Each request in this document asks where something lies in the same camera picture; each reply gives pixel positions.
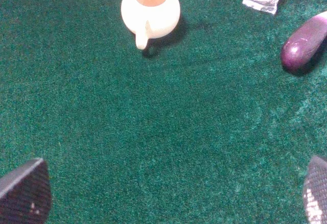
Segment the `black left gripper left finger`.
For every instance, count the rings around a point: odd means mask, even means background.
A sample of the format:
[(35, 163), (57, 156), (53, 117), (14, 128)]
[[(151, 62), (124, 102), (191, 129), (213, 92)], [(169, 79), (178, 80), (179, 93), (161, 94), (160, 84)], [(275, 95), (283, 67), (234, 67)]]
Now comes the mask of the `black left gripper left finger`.
[(1, 223), (45, 223), (52, 206), (48, 165), (27, 161), (1, 177)]

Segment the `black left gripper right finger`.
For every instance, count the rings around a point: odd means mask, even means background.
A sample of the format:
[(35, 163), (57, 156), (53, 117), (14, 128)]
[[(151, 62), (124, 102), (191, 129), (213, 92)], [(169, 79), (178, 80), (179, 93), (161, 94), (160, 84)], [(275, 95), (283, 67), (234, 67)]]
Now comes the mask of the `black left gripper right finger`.
[(308, 222), (326, 223), (326, 157), (311, 158), (302, 199)]

